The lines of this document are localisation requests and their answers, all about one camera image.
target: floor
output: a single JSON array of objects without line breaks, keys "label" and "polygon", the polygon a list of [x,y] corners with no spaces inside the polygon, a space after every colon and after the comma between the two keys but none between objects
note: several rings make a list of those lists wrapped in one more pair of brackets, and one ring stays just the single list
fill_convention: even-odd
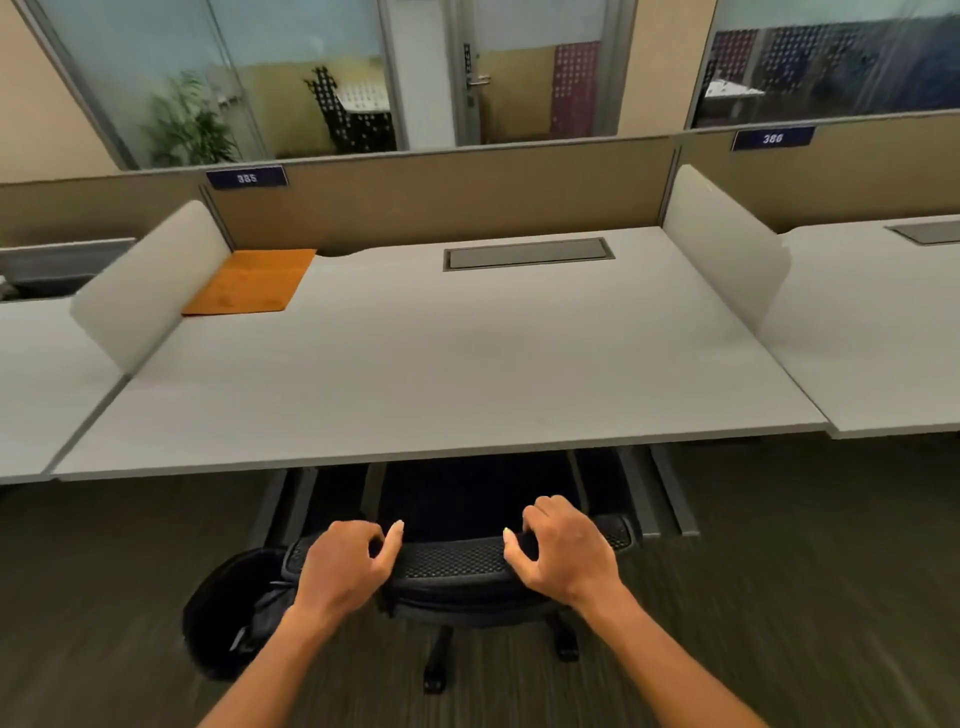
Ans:
[{"label": "floor", "polygon": [[[679,448],[702,526],[623,565],[647,609],[772,724],[958,724],[960,440],[791,436]],[[223,686],[190,666],[180,607],[245,546],[264,473],[0,491],[0,715],[8,728],[188,728]],[[455,638],[420,691],[430,628],[368,609],[327,646],[292,725],[655,725],[583,625]]]}]

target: white desktop surface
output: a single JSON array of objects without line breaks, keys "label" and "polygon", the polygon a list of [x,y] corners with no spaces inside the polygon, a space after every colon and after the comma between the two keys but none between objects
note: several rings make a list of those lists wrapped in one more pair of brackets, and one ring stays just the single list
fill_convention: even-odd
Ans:
[{"label": "white desktop surface", "polygon": [[960,429],[960,244],[918,246],[885,220],[797,228],[760,340],[834,437]]},{"label": "white desktop surface", "polygon": [[70,316],[70,299],[0,303],[0,483],[45,470],[123,373]]},{"label": "white desktop surface", "polygon": [[[592,235],[616,260],[444,271]],[[287,309],[183,320],[56,475],[365,462],[823,429],[660,228],[318,257]]]}]

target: beige wall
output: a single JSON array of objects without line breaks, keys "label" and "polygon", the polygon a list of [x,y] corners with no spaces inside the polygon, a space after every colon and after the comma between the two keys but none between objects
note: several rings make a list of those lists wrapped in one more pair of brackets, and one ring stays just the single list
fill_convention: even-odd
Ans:
[{"label": "beige wall", "polygon": [[717,0],[637,0],[620,136],[684,128]]},{"label": "beige wall", "polygon": [[116,171],[12,0],[0,0],[0,182]]}]

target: orange envelope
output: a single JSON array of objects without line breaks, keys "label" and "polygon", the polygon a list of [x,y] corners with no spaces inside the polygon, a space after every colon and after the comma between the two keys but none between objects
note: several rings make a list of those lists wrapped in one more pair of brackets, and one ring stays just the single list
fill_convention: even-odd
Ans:
[{"label": "orange envelope", "polygon": [[237,251],[183,310],[184,316],[282,311],[317,251]]}]

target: glass window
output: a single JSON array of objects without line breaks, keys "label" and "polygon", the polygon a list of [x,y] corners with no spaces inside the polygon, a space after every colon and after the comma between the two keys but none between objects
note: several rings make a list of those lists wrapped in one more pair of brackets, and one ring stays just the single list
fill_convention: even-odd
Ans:
[{"label": "glass window", "polygon": [[960,0],[720,0],[693,126],[960,108]]}]

